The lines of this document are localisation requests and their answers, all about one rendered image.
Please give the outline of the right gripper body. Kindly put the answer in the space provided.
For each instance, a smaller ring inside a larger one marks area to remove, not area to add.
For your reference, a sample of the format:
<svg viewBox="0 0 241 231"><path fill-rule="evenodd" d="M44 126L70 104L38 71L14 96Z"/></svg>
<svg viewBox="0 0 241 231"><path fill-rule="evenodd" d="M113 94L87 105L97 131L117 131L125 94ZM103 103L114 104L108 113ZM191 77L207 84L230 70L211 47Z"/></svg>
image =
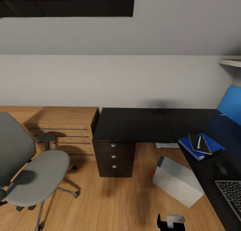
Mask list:
<svg viewBox="0 0 241 231"><path fill-rule="evenodd" d="M174 228L168 228L167 222L160 221L160 230L161 231L183 231L181 223L173 223Z"/></svg>

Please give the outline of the notebook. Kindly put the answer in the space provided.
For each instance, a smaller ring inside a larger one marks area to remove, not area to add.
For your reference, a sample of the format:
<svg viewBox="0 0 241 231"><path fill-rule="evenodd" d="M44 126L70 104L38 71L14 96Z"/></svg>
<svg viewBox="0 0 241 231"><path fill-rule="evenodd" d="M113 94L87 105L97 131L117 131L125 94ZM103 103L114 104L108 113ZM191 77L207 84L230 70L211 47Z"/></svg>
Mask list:
<svg viewBox="0 0 241 231"><path fill-rule="evenodd" d="M188 134L188 136L190 138L193 151L212 154L203 136L193 135L193 134ZM199 143L199 137L201 137L201 140L200 140L200 148L198 149L197 147Z"/></svg>

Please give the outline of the folder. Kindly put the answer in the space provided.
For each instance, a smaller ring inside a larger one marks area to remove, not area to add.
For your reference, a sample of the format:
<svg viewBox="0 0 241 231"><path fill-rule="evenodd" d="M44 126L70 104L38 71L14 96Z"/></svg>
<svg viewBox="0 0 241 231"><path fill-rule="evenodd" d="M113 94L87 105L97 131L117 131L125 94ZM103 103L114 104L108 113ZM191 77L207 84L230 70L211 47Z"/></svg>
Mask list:
<svg viewBox="0 0 241 231"><path fill-rule="evenodd" d="M225 150L225 148L223 146L221 146L220 144L218 144L217 142L215 142L213 139L209 138L208 136L206 136L203 133L197 134L199 136L203 136L207 145L209 146L209 149L211 151L212 154L206 154L206 153L202 153L202 152L196 152L193 151L191 142L190 142L190 138L183 138L179 140L179 143L188 150L188 152L190 152L191 155L193 155L198 161L205 159L207 157L210 157L212 155L218 154L220 152L223 152Z"/></svg>

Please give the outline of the swivel chair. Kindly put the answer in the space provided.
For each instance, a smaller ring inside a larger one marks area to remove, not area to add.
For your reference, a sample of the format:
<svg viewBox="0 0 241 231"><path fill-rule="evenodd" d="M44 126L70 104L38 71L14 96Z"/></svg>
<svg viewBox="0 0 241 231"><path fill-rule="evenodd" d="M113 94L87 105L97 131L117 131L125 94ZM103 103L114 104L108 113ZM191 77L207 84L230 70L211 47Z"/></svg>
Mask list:
<svg viewBox="0 0 241 231"><path fill-rule="evenodd" d="M77 198L79 193L62 189L59 184L71 167L70 156L63 150L49 150L49 142L57 137L50 133L41 133L37 139L45 142L45 149L35 159L36 143L34 138L13 116L0 112L0 206L10 203L21 211L23 207L34 210L41 207L34 231L42 231L39 225L45 200L57 189ZM16 173L28 165L12 181ZM3 188L7 186L5 191ZM5 201L2 200L5 198Z"/></svg>

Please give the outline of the keyboard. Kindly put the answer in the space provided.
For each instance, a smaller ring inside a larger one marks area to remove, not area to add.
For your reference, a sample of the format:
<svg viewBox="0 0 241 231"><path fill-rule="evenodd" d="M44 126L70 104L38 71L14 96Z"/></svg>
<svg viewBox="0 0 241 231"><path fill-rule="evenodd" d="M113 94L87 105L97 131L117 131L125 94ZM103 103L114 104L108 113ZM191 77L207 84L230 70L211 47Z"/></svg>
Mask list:
<svg viewBox="0 0 241 231"><path fill-rule="evenodd" d="M241 181L215 180L215 183L241 222Z"/></svg>

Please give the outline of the mouse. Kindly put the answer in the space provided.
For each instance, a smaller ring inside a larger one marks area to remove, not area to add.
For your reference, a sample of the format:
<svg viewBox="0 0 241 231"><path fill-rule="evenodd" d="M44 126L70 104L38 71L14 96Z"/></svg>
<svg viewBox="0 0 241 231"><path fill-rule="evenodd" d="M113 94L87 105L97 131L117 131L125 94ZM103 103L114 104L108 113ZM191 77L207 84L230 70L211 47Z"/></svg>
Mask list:
<svg viewBox="0 0 241 231"><path fill-rule="evenodd" d="M214 162L217 171L222 175L227 175L227 170L218 162Z"/></svg>

